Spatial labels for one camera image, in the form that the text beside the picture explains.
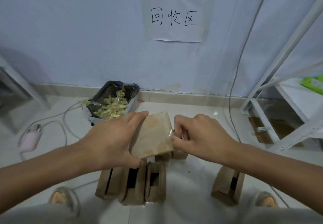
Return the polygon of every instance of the black trash bag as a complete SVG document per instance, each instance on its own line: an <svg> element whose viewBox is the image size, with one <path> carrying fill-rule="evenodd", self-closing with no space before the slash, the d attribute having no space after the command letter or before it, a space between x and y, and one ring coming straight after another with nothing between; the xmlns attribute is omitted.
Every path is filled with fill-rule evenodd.
<svg viewBox="0 0 323 224"><path fill-rule="evenodd" d="M126 84L121 81L108 81L105 83L105 85L99 90L98 93L93 96L92 99L89 101L96 102L101 105L94 105L90 104L87 106L88 110L90 111L91 115L93 117L99 118L94 112L97 112L102 105L105 105L104 99L108 98L109 96L111 97L116 97L117 96L117 91L121 90L123 87L123 90L125 91L125 98L129 102L132 98L134 98L138 93L139 93L139 86L137 84Z"/></svg>

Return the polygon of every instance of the white paper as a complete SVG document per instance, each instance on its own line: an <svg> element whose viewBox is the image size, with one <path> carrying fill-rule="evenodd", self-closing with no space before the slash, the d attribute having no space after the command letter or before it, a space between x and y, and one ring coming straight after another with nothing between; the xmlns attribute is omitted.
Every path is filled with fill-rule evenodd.
<svg viewBox="0 0 323 224"><path fill-rule="evenodd" d="M201 42L204 0L151 0L153 40Z"/></svg>

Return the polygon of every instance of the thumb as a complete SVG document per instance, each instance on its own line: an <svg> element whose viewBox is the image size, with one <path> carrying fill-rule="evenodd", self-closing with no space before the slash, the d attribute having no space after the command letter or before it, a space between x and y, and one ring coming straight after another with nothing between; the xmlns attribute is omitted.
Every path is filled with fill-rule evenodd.
<svg viewBox="0 0 323 224"><path fill-rule="evenodd" d="M172 137L173 146L175 149L180 149L186 153L190 153L190 147L192 146L192 141L185 141L177 136Z"/></svg>
<svg viewBox="0 0 323 224"><path fill-rule="evenodd" d="M132 169L137 169L139 168L139 166L143 165L144 162L142 159L139 159L139 158L136 158L136 157L133 157L129 154L129 156L126 158L126 162L125 162L125 165L129 168L132 168Z"/></svg>

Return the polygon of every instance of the small cardboard box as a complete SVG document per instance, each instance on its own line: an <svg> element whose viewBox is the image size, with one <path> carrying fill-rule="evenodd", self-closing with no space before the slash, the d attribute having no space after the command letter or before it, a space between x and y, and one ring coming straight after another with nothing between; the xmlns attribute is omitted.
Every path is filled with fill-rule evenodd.
<svg viewBox="0 0 323 224"><path fill-rule="evenodd" d="M185 160L188 156L188 153L182 151L182 150L174 150L172 151L172 159L177 159L177 160Z"/></svg>
<svg viewBox="0 0 323 224"><path fill-rule="evenodd" d="M166 166L164 163L148 163L145 201L163 203L166 199Z"/></svg>
<svg viewBox="0 0 323 224"><path fill-rule="evenodd" d="M244 173L222 166L213 183L211 196L228 206L237 205L240 201L244 182Z"/></svg>
<svg viewBox="0 0 323 224"><path fill-rule="evenodd" d="M118 197L122 173L122 167L101 171L95 195L101 199Z"/></svg>
<svg viewBox="0 0 323 224"><path fill-rule="evenodd" d="M118 197L121 204L144 204L146 168L147 164L140 166L138 169L124 168Z"/></svg>
<svg viewBox="0 0 323 224"><path fill-rule="evenodd" d="M148 115L138 126L130 143L130 153L147 158L173 151L172 124L167 112Z"/></svg>
<svg viewBox="0 0 323 224"><path fill-rule="evenodd" d="M155 162L169 162L172 158L172 152L159 154L155 156Z"/></svg>

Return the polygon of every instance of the tile baseboard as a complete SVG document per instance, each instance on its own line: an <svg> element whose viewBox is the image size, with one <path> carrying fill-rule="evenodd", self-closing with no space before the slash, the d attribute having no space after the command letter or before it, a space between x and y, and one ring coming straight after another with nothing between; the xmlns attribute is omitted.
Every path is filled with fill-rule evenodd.
<svg viewBox="0 0 323 224"><path fill-rule="evenodd" d="M66 84L31 84L37 91L45 95L69 96L69 97L93 97L99 90L99 87L77 86ZM182 94L169 91L140 91L139 100L154 103L171 103L183 105L211 106L211 107L229 107L229 97L213 94ZM245 102L245 97L231 97L231 107L240 108ZM271 99L260 99L260 104L267 104Z"/></svg>

